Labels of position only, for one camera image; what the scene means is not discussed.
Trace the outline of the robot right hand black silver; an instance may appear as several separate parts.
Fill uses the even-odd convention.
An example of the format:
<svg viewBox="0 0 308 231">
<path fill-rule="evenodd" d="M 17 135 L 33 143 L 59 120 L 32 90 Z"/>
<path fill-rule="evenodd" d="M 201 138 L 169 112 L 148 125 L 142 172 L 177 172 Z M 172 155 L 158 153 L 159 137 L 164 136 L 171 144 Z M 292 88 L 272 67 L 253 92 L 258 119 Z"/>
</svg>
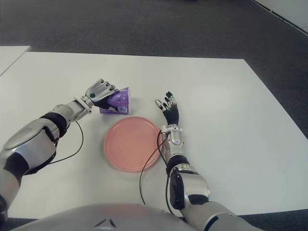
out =
<svg viewBox="0 0 308 231">
<path fill-rule="evenodd" d="M 173 94 L 168 91 L 165 96 L 165 103 L 155 100 L 156 106 L 162 111 L 168 125 L 179 125 L 180 115 Z"/>
</svg>

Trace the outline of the robot left hand black silver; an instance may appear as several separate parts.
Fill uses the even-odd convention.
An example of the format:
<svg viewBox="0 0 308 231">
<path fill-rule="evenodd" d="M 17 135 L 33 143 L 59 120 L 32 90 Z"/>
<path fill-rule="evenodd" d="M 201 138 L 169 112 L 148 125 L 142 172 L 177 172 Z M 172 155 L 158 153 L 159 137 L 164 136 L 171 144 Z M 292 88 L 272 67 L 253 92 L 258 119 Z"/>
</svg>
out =
<svg viewBox="0 0 308 231">
<path fill-rule="evenodd" d="M 92 101 L 94 106 L 108 110 L 110 108 L 114 109 L 114 107 L 108 103 L 108 100 L 117 92 L 118 89 L 115 85 L 111 85 L 109 82 L 99 79 L 86 90 L 85 96 Z"/>
</svg>

